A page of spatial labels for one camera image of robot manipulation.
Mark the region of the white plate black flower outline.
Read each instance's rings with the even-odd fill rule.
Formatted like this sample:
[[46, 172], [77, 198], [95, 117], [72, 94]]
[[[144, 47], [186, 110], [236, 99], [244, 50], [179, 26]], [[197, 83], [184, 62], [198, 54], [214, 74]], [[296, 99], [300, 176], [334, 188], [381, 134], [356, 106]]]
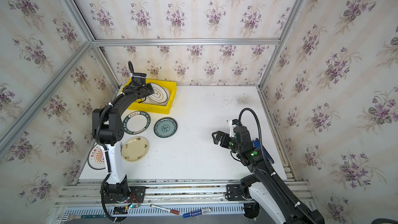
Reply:
[[149, 84], [152, 86], [154, 91], [152, 95], [148, 96], [150, 104], [166, 106], [171, 97], [170, 91], [167, 88], [162, 87], [156, 83], [149, 83]]

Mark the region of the green rim lettered plate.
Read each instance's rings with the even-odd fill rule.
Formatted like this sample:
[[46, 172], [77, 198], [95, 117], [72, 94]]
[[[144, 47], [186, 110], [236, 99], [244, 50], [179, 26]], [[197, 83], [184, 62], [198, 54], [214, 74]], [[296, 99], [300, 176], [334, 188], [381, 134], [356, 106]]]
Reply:
[[148, 129], [151, 123], [151, 117], [143, 111], [135, 111], [128, 114], [123, 119], [124, 132], [129, 135], [137, 135]]

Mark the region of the dark blue floral plate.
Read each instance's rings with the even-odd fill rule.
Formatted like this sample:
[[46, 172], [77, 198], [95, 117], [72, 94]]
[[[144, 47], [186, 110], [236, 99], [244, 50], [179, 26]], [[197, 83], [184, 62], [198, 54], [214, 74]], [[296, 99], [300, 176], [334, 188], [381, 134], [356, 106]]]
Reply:
[[159, 138], [170, 138], [178, 129], [178, 123], [175, 119], [165, 117], [158, 120], [154, 125], [154, 133]]

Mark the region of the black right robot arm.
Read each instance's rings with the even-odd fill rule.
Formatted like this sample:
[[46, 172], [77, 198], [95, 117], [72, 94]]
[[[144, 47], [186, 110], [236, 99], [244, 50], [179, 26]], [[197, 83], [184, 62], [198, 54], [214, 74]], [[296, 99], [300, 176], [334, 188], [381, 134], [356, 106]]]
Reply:
[[[241, 119], [250, 112], [256, 122], [258, 138], [253, 140]], [[212, 133], [213, 143], [230, 151], [232, 158], [246, 167], [250, 175], [238, 185], [239, 197], [255, 201], [277, 224], [323, 224], [322, 214], [310, 209], [286, 185], [273, 168], [273, 159], [262, 142], [260, 121], [254, 110], [244, 108], [230, 121], [230, 131]]]

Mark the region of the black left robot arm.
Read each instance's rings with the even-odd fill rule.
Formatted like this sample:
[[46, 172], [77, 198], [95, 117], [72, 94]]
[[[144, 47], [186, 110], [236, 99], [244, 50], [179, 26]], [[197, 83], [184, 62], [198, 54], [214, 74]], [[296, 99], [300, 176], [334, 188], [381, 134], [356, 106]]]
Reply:
[[140, 103], [154, 94], [154, 89], [146, 83], [147, 75], [134, 71], [132, 62], [128, 62], [131, 80], [106, 107], [95, 109], [92, 113], [92, 135], [102, 148], [105, 158], [106, 177], [101, 182], [101, 204], [105, 206], [106, 197], [116, 197], [124, 202], [130, 196], [127, 175], [122, 165], [120, 141], [124, 136], [121, 115], [136, 101]]

